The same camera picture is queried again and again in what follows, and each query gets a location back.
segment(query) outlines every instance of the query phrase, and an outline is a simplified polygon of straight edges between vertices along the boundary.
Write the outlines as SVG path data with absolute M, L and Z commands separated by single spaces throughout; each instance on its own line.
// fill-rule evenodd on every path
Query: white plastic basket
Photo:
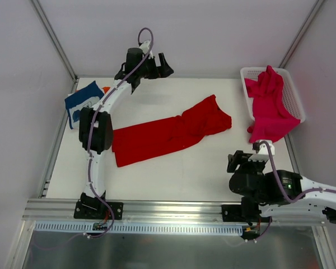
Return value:
M 282 103 L 291 115 L 300 120 L 300 123 L 304 122 L 306 119 L 305 112 L 302 108 L 300 98 L 297 94 L 296 88 L 292 82 L 289 72 L 283 68 L 274 68 L 275 72 L 282 76 L 284 80 L 284 88 L 282 93 Z M 240 70 L 242 86 L 244 88 L 244 95 L 246 104 L 248 105 L 249 116 L 252 120 L 255 120 L 253 116 L 253 100 L 254 98 L 248 97 L 248 92 L 246 90 L 245 78 L 251 80 L 258 80 L 258 75 L 261 72 L 266 71 L 266 67 L 244 67 Z

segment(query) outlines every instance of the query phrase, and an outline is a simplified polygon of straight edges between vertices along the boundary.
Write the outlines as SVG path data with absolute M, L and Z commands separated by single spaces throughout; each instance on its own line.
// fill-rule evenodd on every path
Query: metal frame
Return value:
M 35 231 L 59 233 L 103 233 L 96 230 L 97 221 L 36 221 Z M 166 224 L 115 222 L 110 234 L 179 234 L 179 235 L 229 235 L 242 236 L 242 225 Z
M 70 91 L 71 94 L 76 91 L 77 85 L 78 85 L 78 79 L 75 80 L 75 82 L 72 85 L 72 88 L 71 88 L 71 91 Z M 50 151 L 50 159 L 45 166 L 46 169 L 45 169 L 45 172 L 44 172 L 43 177 L 41 179 L 42 185 L 40 186 L 40 188 L 37 192 L 39 198 L 46 197 L 46 193 L 47 193 L 47 190 L 49 188 L 52 172 L 53 172 L 54 167 L 55 167 L 58 151 L 60 149 L 63 133 L 64 133 L 65 128 L 66 128 L 67 119 L 68 119 L 67 111 L 65 110 L 63 115 L 62 115 L 61 122 L 60 122 L 59 128 L 57 130 L 57 134 L 55 136 L 54 144 L 53 144 L 52 149 Z
M 302 38 L 307 33 L 308 29 L 310 28 L 312 22 L 316 19 L 317 15 L 319 14 L 323 4 L 327 2 L 327 0 L 316 0 L 314 6 L 312 7 L 311 11 L 309 12 L 308 16 L 306 17 L 304 23 L 301 25 L 297 35 L 295 36 L 293 42 L 291 43 L 288 51 L 286 52 L 284 58 L 282 59 L 281 63 L 279 64 L 279 68 L 286 68 L 289 61 L 291 60 L 293 54 L 295 53 L 297 47 L 300 45 Z
M 72 80 L 76 81 L 77 79 L 77 75 L 74 72 L 71 63 L 69 62 L 65 51 L 63 50 L 51 24 L 49 19 L 47 18 L 43 7 L 41 6 L 39 0 L 30 0 L 30 3 L 32 4 L 37 16 L 39 17 L 39 20 L 41 21 L 41 23 L 43 24 L 46 33 L 49 35 L 50 40 L 53 44 L 53 46 L 55 47 L 56 52 L 58 53 L 63 65 L 65 66 L 68 74 L 70 75 L 70 77 L 72 78 Z
M 30 0 L 35 12 L 37 13 L 41 23 L 44 25 L 45 31 L 49 35 L 52 44 L 59 54 L 67 72 L 74 81 L 72 91 L 77 87 L 77 75 L 75 74 L 39 0 Z M 317 0 L 308 14 L 303 25 L 299 29 L 289 50 L 283 57 L 279 67 L 284 68 L 290 61 L 302 38 L 308 31 L 313 20 L 320 12 L 326 0 Z M 48 187 L 52 171 L 57 158 L 60 143 L 63 137 L 64 129 L 67 122 L 66 113 L 63 114 L 57 137 L 50 153 L 50 159 L 47 163 L 43 184 L 40 188 L 38 197 L 44 197 Z M 291 163 L 295 172 L 299 172 L 298 161 L 294 153 L 293 141 L 290 135 L 286 138 L 286 144 L 290 155 Z M 155 224 L 206 224 L 221 225 L 221 205 L 228 204 L 224 202 L 161 202 L 161 201 L 121 201 L 124 202 L 124 214 L 120 223 L 138 222 L 138 223 L 155 223 Z M 75 222 L 73 218 L 73 210 L 76 200 L 68 199 L 47 199 L 34 198 L 27 203 L 24 215 L 22 217 L 22 225 L 17 240 L 13 243 L 11 254 L 7 262 L 7 268 L 22 268 L 25 262 L 26 253 L 29 249 L 30 239 L 35 227 L 36 220 L 52 221 L 64 220 Z M 299 219 L 283 219 L 275 221 L 272 225 L 298 225 L 312 226 L 315 241 L 320 259 L 324 268 L 336 268 L 336 256 L 330 247 L 330 240 L 326 227 L 321 227 L 324 223 L 320 220 L 299 220 Z

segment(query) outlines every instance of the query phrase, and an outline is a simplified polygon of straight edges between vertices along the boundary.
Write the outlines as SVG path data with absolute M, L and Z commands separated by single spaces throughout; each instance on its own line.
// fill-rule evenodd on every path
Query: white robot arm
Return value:
M 79 139 L 86 150 L 88 180 L 76 203 L 75 218 L 102 219 L 105 216 L 105 155 L 113 141 L 111 114 L 135 91 L 142 78 L 164 78 L 174 72 L 164 54 L 158 56 L 160 66 L 156 66 L 150 40 L 140 43 L 139 48 L 128 49 L 126 61 L 116 74 L 111 89 L 94 106 L 81 110 Z
M 234 155 L 229 155 L 227 171 L 234 173 L 229 188 L 243 195 L 242 219 L 249 223 L 260 217 L 297 216 L 327 218 L 336 224 L 336 187 L 293 172 L 276 171 L 272 159 L 275 150 L 271 141 L 258 141 L 253 149 L 255 154 L 236 151 Z M 272 161 L 274 171 L 264 175 L 263 169 L 268 160 Z

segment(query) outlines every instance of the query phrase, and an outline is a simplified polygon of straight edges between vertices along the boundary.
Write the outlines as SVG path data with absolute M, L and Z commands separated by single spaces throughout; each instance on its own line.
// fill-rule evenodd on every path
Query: pink cloth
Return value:
M 248 128 L 251 133 L 250 143 L 260 139 L 276 142 L 300 123 L 284 107 L 284 80 L 271 66 L 258 76 L 258 81 L 246 78 L 245 84 L 248 96 L 254 98 L 255 123 Z

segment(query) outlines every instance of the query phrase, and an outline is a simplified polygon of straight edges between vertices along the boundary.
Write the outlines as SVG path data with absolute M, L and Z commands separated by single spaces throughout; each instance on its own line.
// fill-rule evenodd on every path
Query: white tabletop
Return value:
M 112 78 L 81 78 L 78 89 L 96 80 L 111 86 Z M 165 78 L 142 80 L 133 95 L 113 112 L 114 129 L 180 115 L 215 94 L 219 107 L 232 117 L 232 128 L 198 144 L 165 156 L 117 168 L 111 149 L 106 156 L 106 198 L 109 200 L 225 201 L 241 196 L 229 190 L 227 156 L 236 150 L 253 152 L 248 143 L 250 124 L 241 80 Z M 277 169 L 292 171 L 285 140 L 274 143 Z M 270 172 L 270 163 L 265 173 Z M 87 180 L 85 150 L 78 130 L 68 123 L 47 192 L 47 198 L 78 199 Z

